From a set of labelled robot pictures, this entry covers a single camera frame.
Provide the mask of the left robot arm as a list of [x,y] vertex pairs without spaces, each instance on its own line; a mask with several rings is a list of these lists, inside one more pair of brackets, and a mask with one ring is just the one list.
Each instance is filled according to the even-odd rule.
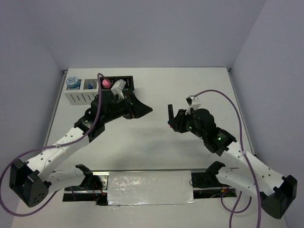
[[100,92],[85,114],[55,144],[27,161],[13,161],[9,187],[30,208],[40,204],[49,193],[68,186],[90,188],[94,175],[86,166],[80,164],[66,171],[56,168],[103,133],[106,123],[120,117],[138,119],[150,112],[152,108],[140,102],[133,92]]

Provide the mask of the blue slime jar patterned lid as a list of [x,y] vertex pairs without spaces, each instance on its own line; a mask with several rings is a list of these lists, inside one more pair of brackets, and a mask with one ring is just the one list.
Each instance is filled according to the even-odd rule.
[[76,76],[71,76],[66,79],[67,90],[75,90],[80,89],[81,80],[79,80]]

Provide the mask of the small blue cap bottle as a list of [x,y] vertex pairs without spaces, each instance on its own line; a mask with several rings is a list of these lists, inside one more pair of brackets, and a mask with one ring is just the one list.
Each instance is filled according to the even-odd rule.
[[93,88],[94,88],[94,87],[93,87],[91,81],[89,81],[89,82],[87,83],[87,89],[93,89]]

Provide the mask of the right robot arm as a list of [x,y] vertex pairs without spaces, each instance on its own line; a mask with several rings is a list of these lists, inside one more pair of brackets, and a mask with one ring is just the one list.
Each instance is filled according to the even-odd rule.
[[229,185],[251,197],[258,197],[261,208],[271,217],[280,219],[296,198],[297,180],[269,168],[249,152],[241,151],[240,142],[216,126],[206,109],[180,109],[173,113],[168,105],[169,126],[179,133],[192,133],[219,158],[207,169],[207,182]]

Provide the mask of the pink cap glue tube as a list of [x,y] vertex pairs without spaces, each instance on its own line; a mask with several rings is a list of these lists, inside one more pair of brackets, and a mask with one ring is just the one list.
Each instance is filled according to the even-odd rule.
[[110,89],[112,86],[112,83],[108,79],[102,80],[102,88],[103,89]]

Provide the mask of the blue highlighter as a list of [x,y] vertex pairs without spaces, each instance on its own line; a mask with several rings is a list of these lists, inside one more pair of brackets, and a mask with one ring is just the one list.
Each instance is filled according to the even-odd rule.
[[173,105],[172,104],[168,105],[168,117],[169,117],[168,125],[171,127],[171,121],[174,118]]

